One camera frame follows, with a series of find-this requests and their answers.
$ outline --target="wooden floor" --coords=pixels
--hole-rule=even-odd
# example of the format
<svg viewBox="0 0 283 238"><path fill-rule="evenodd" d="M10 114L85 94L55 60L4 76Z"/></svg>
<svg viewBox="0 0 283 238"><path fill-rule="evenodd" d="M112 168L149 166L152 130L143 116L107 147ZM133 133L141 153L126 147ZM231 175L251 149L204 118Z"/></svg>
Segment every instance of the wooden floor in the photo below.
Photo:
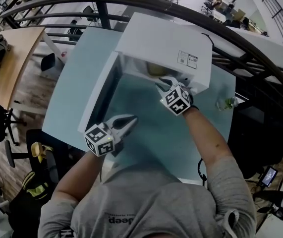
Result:
<svg viewBox="0 0 283 238"><path fill-rule="evenodd" d="M18 85L15 100L33 107L47 108L54 87L57 83L59 73L48 78L47 73L41 73L41 57L32 57L23 73L21 82ZM27 152L25 135L28 129L41 128L44 116L26 112L14 112L20 119L27 122L27 126L18 125L13 128L15 140L20 142L18 147L11 144L13 152ZM4 197L12 200L21 189L21 183L25 175L31 171L29 160L15 160L16 168L8 164L4 150L4 141L0 143L0 186Z"/></svg>

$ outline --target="shirt logo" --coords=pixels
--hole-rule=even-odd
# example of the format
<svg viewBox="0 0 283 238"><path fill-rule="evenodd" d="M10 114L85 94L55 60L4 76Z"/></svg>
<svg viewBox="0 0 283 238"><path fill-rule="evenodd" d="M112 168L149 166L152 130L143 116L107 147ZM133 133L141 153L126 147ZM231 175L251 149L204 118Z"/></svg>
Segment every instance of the shirt logo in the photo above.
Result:
<svg viewBox="0 0 283 238"><path fill-rule="evenodd" d="M60 230L59 238L77 238L76 233L70 228Z"/></svg>

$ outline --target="screen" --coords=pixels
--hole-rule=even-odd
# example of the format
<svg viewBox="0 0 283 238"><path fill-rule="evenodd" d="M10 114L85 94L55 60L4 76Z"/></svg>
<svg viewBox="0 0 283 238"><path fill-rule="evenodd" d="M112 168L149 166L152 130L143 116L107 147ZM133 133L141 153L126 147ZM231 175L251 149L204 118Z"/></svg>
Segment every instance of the screen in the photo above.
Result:
<svg viewBox="0 0 283 238"><path fill-rule="evenodd" d="M261 182L266 185L269 186L270 183L273 181L273 179L275 178L277 174L277 171L274 170L273 168L269 168L267 173L265 174L265 176L262 178Z"/></svg>

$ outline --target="white box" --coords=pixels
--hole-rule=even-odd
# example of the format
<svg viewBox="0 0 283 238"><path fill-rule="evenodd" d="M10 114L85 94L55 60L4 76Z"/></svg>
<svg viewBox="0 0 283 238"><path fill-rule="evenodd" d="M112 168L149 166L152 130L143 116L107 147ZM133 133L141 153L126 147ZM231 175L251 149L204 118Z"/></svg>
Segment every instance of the white box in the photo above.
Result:
<svg viewBox="0 0 283 238"><path fill-rule="evenodd" d="M199 93L210 84L212 43L195 29L134 13L101 70L78 131L84 133L93 124L103 122L103 115L123 73L164 85L149 75L149 63L164 67L167 75Z"/></svg>
<svg viewBox="0 0 283 238"><path fill-rule="evenodd" d="M126 61L135 58L178 72L176 78L197 93L210 85L212 43L195 29L134 13L115 51L129 57Z"/></svg>

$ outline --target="chair leg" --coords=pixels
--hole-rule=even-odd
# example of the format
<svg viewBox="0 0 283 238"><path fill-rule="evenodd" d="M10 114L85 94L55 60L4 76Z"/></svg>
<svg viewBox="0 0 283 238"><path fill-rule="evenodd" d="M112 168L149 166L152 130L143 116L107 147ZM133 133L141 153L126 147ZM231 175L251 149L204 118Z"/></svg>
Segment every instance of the chair leg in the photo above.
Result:
<svg viewBox="0 0 283 238"><path fill-rule="evenodd" d="M10 124L8 124L7 128L8 128L9 135L10 135L10 138L11 138L12 143L13 143L15 146L18 146L18 145L19 145L19 143L17 143L16 141L14 141L14 138L13 138L13 134L12 134L12 130L11 130L11 126L10 126Z"/></svg>
<svg viewBox="0 0 283 238"><path fill-rule="evenodd" d="M23 120L18 119L14 114L13 114L13 109L10 109L8 114L7 114L7 121L10 124L17 123L17 124L23 124L23 126L27 126L27 123L24 122Z"/></svg>

